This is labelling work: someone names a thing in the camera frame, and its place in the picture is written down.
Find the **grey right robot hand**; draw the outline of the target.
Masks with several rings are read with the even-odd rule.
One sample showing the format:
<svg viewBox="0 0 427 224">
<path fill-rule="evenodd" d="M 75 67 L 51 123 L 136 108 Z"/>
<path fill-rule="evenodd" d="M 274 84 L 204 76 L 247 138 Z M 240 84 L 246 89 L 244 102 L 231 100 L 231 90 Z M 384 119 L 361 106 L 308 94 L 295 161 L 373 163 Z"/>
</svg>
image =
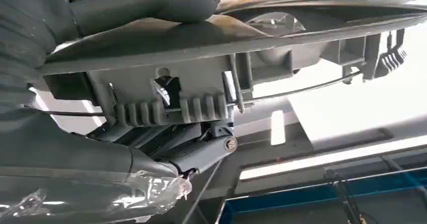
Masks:
<svg viewBox="0 0 427 224">
<path fill-rule="evenodd" d="M 115 223 L 171 209 L 190 178 L 237 148 L 224 94 L 221 0 L 1 0 L 1 222 Z M 69 133 L 33 108 L 41 82 L 77 87 L 107 136 Z"/>
</svg>

